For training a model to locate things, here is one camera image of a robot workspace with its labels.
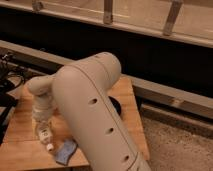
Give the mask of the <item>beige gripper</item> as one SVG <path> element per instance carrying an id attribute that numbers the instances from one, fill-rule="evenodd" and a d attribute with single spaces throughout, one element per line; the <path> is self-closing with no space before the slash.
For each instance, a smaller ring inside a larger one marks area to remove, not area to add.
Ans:
<path id="1" fill-rule="evenodd" d="M 52 150 L 54 150 L 54 145 L 51 143 L 53 133 L 50 122 L 39 122 L 36 125 L 36 135 L 38 136 L 41 143 L 47 144 L 47 151 L 51 152 Z"/>

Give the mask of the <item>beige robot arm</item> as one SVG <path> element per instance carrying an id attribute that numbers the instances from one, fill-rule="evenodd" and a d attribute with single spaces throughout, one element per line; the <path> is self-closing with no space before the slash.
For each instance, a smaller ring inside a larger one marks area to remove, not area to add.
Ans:
<path id="1" fill-rule="evenodd" d="M 33 77 L 32 115 L 47 121 L 57 108 L 93 171 L 151 171 L 108 96 L 120 76 L 117 57 L 102 52 Z"/>

